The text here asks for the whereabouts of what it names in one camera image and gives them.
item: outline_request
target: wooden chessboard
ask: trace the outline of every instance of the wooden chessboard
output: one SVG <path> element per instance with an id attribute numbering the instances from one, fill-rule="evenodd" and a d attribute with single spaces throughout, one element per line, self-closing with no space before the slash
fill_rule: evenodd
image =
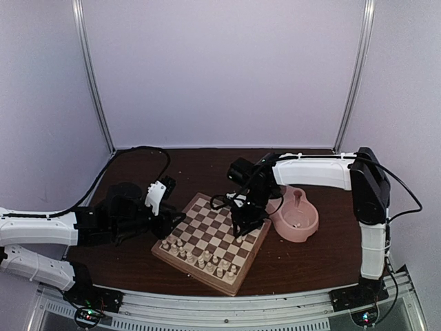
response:
<path id="1" fill-rule="evenodd" d="M 168 236 L 166 242 L 158 241 L 152 253 L 161 260 L 195 279 L 229 295 L 235 296 L 265 239 L 270 221 L 239 240 L 233 236 L 229 208 L 212 210 L 210 197 L 198 193 L 185 207 L 186 219 Z M 172 252 L 172 244 L 182 244 L 185 254 Z M 192 261 L 186 253 L 191 252 Z M 200 265 L 199 257 L 204 264 Z"/>

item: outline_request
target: pink bowl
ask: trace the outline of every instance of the pink bowl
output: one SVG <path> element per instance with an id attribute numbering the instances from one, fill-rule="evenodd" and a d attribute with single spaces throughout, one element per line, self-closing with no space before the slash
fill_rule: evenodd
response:
<path id="1" fill-rule="evenodd" d="M 280 199 L 270 200 L 268 214 L 277 233 L 288 241 L 303 243 L 318 230 L 317 209 L 306 199 L 300 188 L 285 186 L 284 202 L 277 212 Z"/>

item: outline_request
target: vertical metal post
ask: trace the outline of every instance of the vertical metal post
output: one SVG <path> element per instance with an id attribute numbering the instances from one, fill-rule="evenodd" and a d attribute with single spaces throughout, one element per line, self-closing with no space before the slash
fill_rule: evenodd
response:
<path id="1" fill-rule="evenodd" d="M 353 107 L 356 102 L 358 89 L 360 87 L 362 70 L 365 66 L 367 51 L 369 49 L 369 42 L 371 40 L 373 14 L 375 11 L 375 0 L 365 0 L 365 14 L 360 32 L 360 43 L 358 44 L 358 53 L 356 57 L 356 65 L 353 69 L 351 86 L 346 100 L 345 113 L 343 114 L 340 129 L 338 131 L 336 142 L 334 143 L 334 152 L 340 152 L 343 139 L 345 138 L 349 120 L 353 112 Z"/>
<path id="2" fill-rule="evenodd" d="M 101 132 L 103 133 L 105 143 L 107 145 L 109 153 L 112 154 L 115 151 L 115 147 L 112 141 L 112 137 L 110 136 L 110 131 L 107 125 L 107 121 L 105 120 L 103 105 L 101 104 L 101 99 L 98 93 L 98 87 L 96 85 L 95 73 L 92 66 L 92 58 L 90 56 L 88 36 L 85 29 L 83 1 L 72 0 L 72 6 L 74 10 L 74 19 L 75 19 L 76 28 L 78 30 L 81 49 L 83 51 L 83 59 L 84 59 L 86 74 L 88 76 L 90 94 L 92 95 L 92 100 L 94 103 L 96 115 L 98 117 L 99 126 Z"/>

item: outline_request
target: brown table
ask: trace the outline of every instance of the brown table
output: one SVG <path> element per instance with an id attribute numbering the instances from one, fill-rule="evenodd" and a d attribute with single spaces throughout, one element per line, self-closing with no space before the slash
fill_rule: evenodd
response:
<path id="1" fill-rule="evenodd" d="M 268 151 L 170 150 L 172 164 L 167 174 L 178 185 L 167 202 L 182 210 L 197 192 L 209 196 L 232 192 L 238 187 L 226 178 L 230 163 L 237 157 L 257 161 Z M 330 153 L 329 150 L 302 152 Z M 121 156 L 106 172 L 92 204 L 100 201 L 114 183 L 131 181 L 146 189 L 164 162 L 163 155 L 150 151 Z M 290 243 L 271 228 L 238 295 L 292 293 L 357 282 L 361 264 L 360 228 L 352 214 L 351 193 L 335 188 L 302 188 L 318 210 L 318 232 L 306 243 Z M 117 248 L 114 245 L 73 247 L 68 260 L 85 263 L 99 285 L 161 294 L 222 295 L 154 257 L 150 250 L 155 242 L 149 233 Z"/>

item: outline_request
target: white pawn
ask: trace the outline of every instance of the white pawn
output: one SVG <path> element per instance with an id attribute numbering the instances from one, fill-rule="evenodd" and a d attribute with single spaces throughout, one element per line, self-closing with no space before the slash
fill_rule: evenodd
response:
<path id="1" fill-rule="evenodd" d="M 200 257 L 198 257 L 198 263 L 199 263 L 199 268 L 203 269 L 204 265 L 205 265 L 205 261 L 204 261 L 204 258 L 202 255 Z"/>
<path id="2" fill-rule="evenodd" d="M 214 265 L 212 265 L 211 262 L 207 263 L 207 270 L 208 270 L 209 272 L 213 272 L 213 270 L 214 270 Z"/>
<path id="3" fill-rule="evenodd" d="M 193 254 L 191 252 L 187 253 L 187 260 L 188 260 L 188 262 L 193 263 L 194 257 L 193 257 Z"/>

